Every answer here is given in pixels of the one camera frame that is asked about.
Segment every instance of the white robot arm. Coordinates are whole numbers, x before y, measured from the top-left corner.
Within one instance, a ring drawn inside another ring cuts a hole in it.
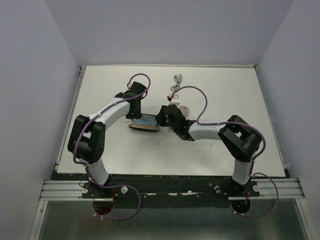
[[[105,148],[105,132],[119,118],[126,116],[127,119],[141,118],[141,95],[146,91],[146,87],[138,82],[133,82],[128,91],[118,93],[110,104],[100,111],[89,116],[79,115],[76,117],[68,142],[68,150],[73,153],[76,148],[76,157],[86,168],[89,176],[98,184],[104,185],[109,178],[101,156]],[[79,136],[84,127],[92,121],[86,128],[85,133]]]
[[[230,124],[225,126],[200,125],[195,120],[186,120],[174,104],[162,106],[158,116],[165,119],[160,121],[162,125],[172,128],[182,140],[221,140],[235,158],[232,180],[240,186],[249,182],[254,165],[253,155],[262,139],[252,128],[245,126],[247,123],[241,117],[233,115],[228,120]]]

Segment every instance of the screw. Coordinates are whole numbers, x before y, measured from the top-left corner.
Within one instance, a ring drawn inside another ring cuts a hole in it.
[[[86,193],[88,192],[88,189],[82,188],[82,189],[81,189],[81,192],[82,192],[83,194],[86,194]]]
[[[121,193],[126,194],[128,192],[128,188],[126,186],[123,186],[121,188]]]
[[[221,188],[220,188],[220,186],[218,186],[218,185],[214,186],[213,190],[214,190],[217,194],[221,192]]]
[[[259,190],[260,190],[260,187],[258,185],[253,186],[253,191],[259,192]]]

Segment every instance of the black mounting plate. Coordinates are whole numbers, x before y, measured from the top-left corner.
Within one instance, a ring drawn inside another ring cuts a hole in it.
[[[250,181],[239,191],[234,187],[230,176],[177,176],[177,175],[122,175],[113,174],[106,186],[130,185],[135,187],[141,196],[141,208],[228,208],[228,197],[258,197],[253,190],[257,182]],[[103,189],[92,182],[85,183],[87,193],[84,199],[112,198],[111,189]],[[121,193],[121,187],[114,188],[114,199],[117,208],[131,209],[137,207],[137,194],[128,189]]]

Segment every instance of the white table surface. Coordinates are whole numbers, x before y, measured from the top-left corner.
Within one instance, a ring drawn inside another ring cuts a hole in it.
[[[108,105],[115,94],[126,91],[128,80],[136,73],[145,73],[151,78],[148,95],[141,102],[143,113],[156,115],[161,105],[168,104],[167,95],[175,85],[174,76],[181,74],[182,87],[196,86],[208,97],[208,107],[201,122],[225,121],[231,115],[239,115],[258,128],[267,142],[253,172],[285,176],[255,69],[174,66],[88,66],[58,173],[85,173],[82,165],[74,164],[72,154],[67,150],[76,116],[88,116]],[[143,76],[134,80],[148,83]],[[183,89],[178,95],[181,105],[190,110],[188,119],[196,119],[204,107],[204,97],[195,89]],[[229,176],[233,173],[234,158],[221,141],[188,142],[167,127],[160,127],[158,132],[142,132],[130,129],[129,123],[129,119],[122,117],[106,131],[102,159],[111,174]]]

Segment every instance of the white wall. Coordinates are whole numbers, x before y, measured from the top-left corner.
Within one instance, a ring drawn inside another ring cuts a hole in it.
[[[45,0],[75,59],[258,64],[293,0]]]
[[[290,172],[320,226],[320,1],[295,0],[257,67]]]
[[[0,7],[0,239],[28,239],[79,68],[43,0]]]

